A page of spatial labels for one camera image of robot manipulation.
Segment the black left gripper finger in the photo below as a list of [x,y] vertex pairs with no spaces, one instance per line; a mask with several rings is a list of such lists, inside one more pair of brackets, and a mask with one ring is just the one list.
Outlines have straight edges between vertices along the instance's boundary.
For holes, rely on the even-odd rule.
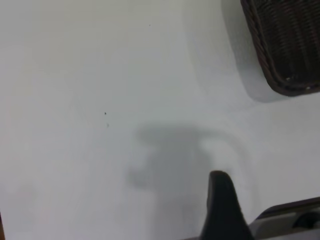
[[224,171],[209,174],[207,214],[201,240],[252,240],[231,177]]

